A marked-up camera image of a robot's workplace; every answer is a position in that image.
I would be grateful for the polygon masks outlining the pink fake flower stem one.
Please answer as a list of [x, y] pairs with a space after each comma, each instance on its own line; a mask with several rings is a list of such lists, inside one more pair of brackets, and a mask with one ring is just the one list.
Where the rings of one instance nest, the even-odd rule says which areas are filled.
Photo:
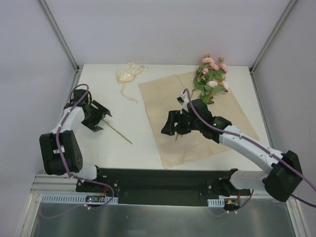
[[216, 81], [219, 81], [220, 75], [222, 75], [223, 77], [226, 77], [226, 74], [228, 72], [228, 66], [226, 64], [224, 64], [224, 57], [220, 57], [217, 62], [215, 61], [215, 64], [212, 66], [212, 68], [213, 69], [211, 71], [209, 71], [209, 75], [216, 76], [217, 77]]

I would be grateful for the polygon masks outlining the kraft wrapping paper sheet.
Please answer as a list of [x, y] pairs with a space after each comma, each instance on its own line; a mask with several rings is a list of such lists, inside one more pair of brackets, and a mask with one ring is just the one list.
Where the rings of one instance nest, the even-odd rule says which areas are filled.
[[[174, 168], [204, 157], [229, 150], [228, 147], [205, 138], [200, 129], [211, 130], [194, 114], [180, 114], [177, 97], [185, 88], [194, 87], [194, 72], [171, 75], [139, 84], [145, 109], [154, 133], [164, 168]], [[214, 104], [194, 106], [201, 117], [211, 122], [211, 116], [221, 116], [237, 128], [258, 140], [259, 136], [232, 91], [215, 95]]]

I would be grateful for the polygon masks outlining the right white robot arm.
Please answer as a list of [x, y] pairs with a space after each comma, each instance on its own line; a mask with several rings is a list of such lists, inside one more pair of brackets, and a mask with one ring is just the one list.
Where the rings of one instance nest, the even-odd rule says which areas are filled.
[[257, 143], [227, 119], [213, 116], [200, 99], [189, 102], [178, 97], [178, 101], [182, 109], [169, 111], [162, 134], [199, 131], [205, 138], [237, 151], [261, 168], [261, 171], [231, 169], [211, 185], [216, 194], [228, 197], [242, 189], [262, 190], [278, 201], [288, 200], [302, 181], [298, 176], [302, 169], [294, 152], [284, 153]]

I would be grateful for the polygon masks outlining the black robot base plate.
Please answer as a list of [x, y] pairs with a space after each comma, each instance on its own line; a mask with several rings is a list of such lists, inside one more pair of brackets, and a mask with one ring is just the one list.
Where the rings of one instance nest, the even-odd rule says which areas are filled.
[[99, 168], [97, 183], [81, 182], [78, 193], [106, 193], [120, 204], [207, 206], [224, 195], [219, 189], [230, 171]]

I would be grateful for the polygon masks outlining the pink fake flower stem three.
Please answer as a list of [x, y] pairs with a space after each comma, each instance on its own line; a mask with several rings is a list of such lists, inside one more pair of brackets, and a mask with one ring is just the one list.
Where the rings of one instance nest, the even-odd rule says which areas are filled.
[[194, 88], [191, 96], [193, 96], [196, 90], [200, 91], [198, 96], [206, 105], [214, 104], [214, 95], [219, 92], [228, 92], [228, 84], [225, 81], [225, 77], [220, 75], [219, 81], [216, 81], [216, 76], [201, 76], [196, 75], [193, 80]]

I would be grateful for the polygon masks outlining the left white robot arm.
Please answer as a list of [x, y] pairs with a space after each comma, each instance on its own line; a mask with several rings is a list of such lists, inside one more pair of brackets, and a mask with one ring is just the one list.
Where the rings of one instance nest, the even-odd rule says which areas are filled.
[[87, 186], [93, 192], [101, 191], [105, 181], [97, 175], [96, 165], [84, 162], [75, 133], [80, 125], [92, 132], [103, 130], [99, 123], [110, 115], [107, 108], [92, 99], [89, 91], [75, 89], [56, 127], [39, 138], [46, 174], [69, 174], [71, 177], [88, 179]]

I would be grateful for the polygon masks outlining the pink fake flower stem four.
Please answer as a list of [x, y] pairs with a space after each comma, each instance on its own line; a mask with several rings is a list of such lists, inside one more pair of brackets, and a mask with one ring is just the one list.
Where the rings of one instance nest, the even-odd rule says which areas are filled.
[[129, 144], [133, 144], [127, 137], [125, 137], [121, 132], [119, 132], [117, 129], [115, 129], [112, 125], [110, 125], [105, 119], [102, 119], [102, 121], [109, 126], [113, 131], [115, 131], [120, 137], [122, 137], [124, 140], [126, 140]]

